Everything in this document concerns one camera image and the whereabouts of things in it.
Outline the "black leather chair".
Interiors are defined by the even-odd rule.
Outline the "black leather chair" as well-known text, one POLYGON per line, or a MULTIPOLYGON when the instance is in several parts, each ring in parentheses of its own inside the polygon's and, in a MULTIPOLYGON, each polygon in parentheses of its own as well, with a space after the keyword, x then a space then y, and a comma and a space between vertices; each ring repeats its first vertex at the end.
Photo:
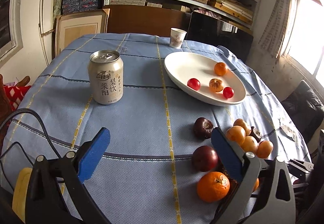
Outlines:
POLYGON ((301 80, 296 89, 281 101, 281 104, 303 136, 305 143, 309 143, 323 122, 323 103, 320 98, 305 80, 301 80))

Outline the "patterned curtain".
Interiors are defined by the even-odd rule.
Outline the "patterned curtain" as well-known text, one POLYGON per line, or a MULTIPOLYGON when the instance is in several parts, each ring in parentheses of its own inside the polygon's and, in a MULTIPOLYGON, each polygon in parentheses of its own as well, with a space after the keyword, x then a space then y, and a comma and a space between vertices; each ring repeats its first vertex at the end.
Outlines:
POLYGON ((286 35, 292 0, 276 0, 268 23, 258 42, 261 50, 279 59, 286 35))

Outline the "dark red plum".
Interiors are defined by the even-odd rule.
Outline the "dark red plum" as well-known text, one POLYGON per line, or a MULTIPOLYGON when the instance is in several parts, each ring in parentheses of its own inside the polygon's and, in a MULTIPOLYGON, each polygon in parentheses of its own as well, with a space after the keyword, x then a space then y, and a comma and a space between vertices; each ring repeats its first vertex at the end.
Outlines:
POLYGON ((218 167, 218 155, 210 146, 200 146, 192 154, 192 165, 196 171, 207 172, 218 167))

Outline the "blue checked tablecloth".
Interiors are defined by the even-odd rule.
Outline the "blue checked tablecloth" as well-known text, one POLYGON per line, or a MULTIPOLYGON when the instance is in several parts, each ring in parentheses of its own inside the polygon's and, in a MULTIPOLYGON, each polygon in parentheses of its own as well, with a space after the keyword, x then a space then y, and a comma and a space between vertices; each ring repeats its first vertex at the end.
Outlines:
POLYGON ((197 118, 223 131, 242 118, 274 144, 272 157, 310 161, 302 135, 286 135, 283 126, 294 128, 289 115, 252 69, 222 47, 186 41, 181 49, 226 63, 247 90, 244 101, 217 107, 180 90, 164 69, 173 52, 168 38, 85 35, 51 62, 20 103, 40 115, 53 144, 32 115, 14 118, 3 144, 1 186, 11 191, 19 171, 38 155, 76 151, 106 127, 110 145, 85 186, 112 223, 209 223, 217 205, 198 198, 201 173, 191 164, 201 145, 192 130, 197 118), (93 100, 87 71, 90 55, 105 49, 118 51, 124 62, 124 94, 112 105, 93 100))

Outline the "red cherry tomato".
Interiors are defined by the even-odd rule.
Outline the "red cherry tomato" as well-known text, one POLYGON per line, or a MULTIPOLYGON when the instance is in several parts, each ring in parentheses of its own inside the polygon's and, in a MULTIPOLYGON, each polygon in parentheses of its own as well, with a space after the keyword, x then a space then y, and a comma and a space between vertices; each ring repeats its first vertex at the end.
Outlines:
POLYGON ((201 87, 200 81, 196 78, 191 78, 187 82, 187 86, 191 89, 194 89, 195 91, 198 91, 201 87))
POLYGON ((234 96, 234 89, 229 86, 225 87, 222 92, 225 99, 231 99, 234 96))

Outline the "black monitor screen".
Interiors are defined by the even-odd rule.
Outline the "black monitor screen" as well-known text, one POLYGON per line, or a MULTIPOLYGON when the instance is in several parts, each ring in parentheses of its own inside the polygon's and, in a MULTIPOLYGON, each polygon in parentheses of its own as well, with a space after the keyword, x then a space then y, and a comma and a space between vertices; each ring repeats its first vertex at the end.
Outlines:
POLYGON ((246 62, 253 36, 232 23, 192 12, 187 39, 213 46, 223 46, 246 62))

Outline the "white paper cup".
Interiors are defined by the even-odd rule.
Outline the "white paper cup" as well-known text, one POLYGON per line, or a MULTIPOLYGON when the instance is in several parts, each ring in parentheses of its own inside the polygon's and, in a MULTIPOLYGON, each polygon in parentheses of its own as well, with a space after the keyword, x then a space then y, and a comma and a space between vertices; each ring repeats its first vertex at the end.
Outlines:
POLYGON ((180 49, 187 32, 179 28, 171 28, 169 45, 174 49, 180 49))

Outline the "white beverage can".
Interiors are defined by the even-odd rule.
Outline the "white beverage can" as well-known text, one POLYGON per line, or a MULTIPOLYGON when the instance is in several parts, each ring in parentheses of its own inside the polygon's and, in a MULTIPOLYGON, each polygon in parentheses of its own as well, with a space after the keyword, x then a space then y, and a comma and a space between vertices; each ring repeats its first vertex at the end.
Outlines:
POLYGON ((124 63, 117 51, 100 50, 90 55, 88 76, 97 103, 110 105, 123 96, 124 63))

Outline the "dark purple mangosteen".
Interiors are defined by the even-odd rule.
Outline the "dark purple mangosteen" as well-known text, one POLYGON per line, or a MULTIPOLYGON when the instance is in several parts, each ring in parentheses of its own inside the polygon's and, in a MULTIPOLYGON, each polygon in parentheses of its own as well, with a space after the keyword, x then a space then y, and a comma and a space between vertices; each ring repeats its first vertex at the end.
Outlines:
POLYGON ((204 117, 198 118, 193 125, 194 135, 200 140, 206 140, 211 138, 211 133, 213 129, 213 123, 204 117))

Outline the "orange tangerine on plate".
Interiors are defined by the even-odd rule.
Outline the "orange tangerine on plate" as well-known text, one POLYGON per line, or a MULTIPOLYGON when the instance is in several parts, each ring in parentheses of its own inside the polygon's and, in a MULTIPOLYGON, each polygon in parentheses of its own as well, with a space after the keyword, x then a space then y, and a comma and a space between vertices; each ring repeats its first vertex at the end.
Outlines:
POLYGON ((227 65, 223 62, 218 62, 214 66, 214 72, 218 76, 224 76, 228 71, 227 65))

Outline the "large orange tangerine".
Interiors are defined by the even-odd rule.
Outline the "large orange tangerine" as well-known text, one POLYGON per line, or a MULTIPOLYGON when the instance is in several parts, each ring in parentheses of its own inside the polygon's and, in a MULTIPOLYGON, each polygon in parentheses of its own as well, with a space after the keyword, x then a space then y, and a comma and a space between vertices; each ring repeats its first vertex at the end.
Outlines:
POLYGON ((221 172, 209 172, 197 183, 197 195, 206 202, 213 203, 222 200, 230 190, 230 181, 221 172))

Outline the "brown wooden board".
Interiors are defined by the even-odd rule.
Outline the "brown wooden board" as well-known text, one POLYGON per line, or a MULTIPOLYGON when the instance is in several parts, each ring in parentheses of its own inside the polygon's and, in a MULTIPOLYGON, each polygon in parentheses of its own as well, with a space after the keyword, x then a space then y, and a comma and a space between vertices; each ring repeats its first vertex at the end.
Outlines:
POLYGON ((110 10, 108 33, 138 33, 169 37, 171 28, 187 31, 190 13, 178 10, 137 6, 137 5, 107 5, 110 10))

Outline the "orange small fruit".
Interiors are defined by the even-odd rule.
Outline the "orange small fruit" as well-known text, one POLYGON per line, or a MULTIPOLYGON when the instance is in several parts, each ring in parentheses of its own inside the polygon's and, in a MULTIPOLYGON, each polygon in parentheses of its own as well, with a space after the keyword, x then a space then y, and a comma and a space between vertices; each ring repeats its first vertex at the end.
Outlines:
POLYGON ((273 149, 274 145, 271 141, 261 141, 258 145, 256 156, 262 159, 266 159, 269 157, 273 149))

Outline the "beige picture frame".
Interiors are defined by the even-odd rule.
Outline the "beige picture frame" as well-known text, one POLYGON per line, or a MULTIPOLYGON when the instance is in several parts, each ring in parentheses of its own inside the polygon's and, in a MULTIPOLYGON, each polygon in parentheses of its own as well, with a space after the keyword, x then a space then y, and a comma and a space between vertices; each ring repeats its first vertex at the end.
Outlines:
POLYGON ((56 19, 54 57, 58 56, 72 41, 88 34, 105 33, 110 9, 90 10, 56 19))

